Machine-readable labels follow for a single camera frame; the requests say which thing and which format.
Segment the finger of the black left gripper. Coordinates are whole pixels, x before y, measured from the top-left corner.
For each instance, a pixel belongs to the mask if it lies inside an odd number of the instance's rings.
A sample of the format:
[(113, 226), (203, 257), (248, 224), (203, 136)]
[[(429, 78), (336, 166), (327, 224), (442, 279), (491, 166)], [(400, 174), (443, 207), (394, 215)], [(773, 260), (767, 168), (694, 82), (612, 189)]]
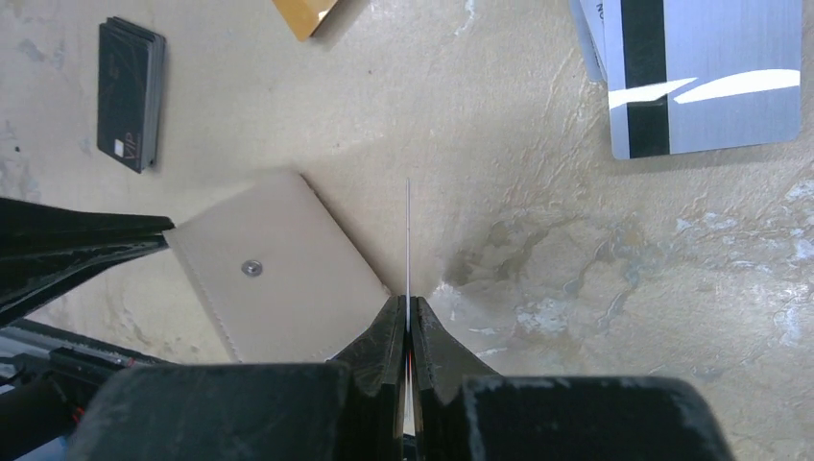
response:
[(116, 265), (168, 247), (165, 216), (80, 212), (1, 200), (1, 325)]

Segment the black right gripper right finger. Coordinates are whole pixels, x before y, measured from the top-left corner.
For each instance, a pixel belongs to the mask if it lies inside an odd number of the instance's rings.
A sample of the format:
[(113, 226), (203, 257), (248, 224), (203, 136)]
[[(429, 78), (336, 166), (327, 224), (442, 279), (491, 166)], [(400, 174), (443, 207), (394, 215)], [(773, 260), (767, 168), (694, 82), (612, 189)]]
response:
[(420, 460), (730, 460), (706, 401), (661, 376), (503, 376), (410, 302)]

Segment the tan leather card holder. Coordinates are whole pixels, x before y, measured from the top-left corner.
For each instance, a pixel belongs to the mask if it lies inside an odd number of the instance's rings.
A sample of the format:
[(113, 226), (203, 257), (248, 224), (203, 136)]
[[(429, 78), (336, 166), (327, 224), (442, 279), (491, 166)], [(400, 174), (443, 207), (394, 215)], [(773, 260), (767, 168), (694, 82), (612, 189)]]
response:
[(165, 239), (233, 362), (326, 361), (390, 297), (293, 171), (273, 173)]

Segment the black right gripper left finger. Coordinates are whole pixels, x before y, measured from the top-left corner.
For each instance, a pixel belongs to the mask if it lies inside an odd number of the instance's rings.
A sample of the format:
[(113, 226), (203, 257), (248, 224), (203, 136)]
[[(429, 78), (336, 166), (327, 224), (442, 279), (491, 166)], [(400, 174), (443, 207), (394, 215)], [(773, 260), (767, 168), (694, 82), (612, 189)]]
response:
[(399, 460), (405, 301), (320, 363), (136, 366), (97, 393), (71, 460)]

